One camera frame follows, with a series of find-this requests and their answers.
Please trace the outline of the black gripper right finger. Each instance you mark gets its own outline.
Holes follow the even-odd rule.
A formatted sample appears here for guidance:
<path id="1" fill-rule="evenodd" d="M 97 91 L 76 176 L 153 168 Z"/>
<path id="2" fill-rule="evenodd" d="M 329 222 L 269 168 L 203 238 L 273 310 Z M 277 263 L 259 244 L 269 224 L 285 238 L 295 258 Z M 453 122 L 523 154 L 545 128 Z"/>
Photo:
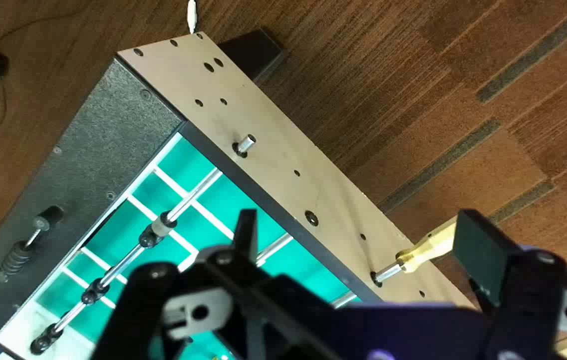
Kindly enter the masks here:
<path id="1" fill-rule="evenodd" d="M 453 256 L 479 301 L 495 318 L 559 318 L 565 263 L 539 248 L 521 248 L 477 211 L 461 211 Z"/>

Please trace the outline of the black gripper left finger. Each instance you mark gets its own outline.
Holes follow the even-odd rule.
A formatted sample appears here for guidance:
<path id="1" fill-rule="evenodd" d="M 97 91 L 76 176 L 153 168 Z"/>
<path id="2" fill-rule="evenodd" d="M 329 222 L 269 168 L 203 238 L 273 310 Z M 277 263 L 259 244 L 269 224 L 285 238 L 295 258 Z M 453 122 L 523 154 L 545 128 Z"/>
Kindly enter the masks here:
<path id="1" fill-rule="evenodd" d="M 331 309 L 293 278 L 255 266 L 257 212 L 241 211 L 229 247 L 211 248 L 197 277 L 219 294 L 211 334 L 239 360 L 337 360 L 317 325 Z"/>

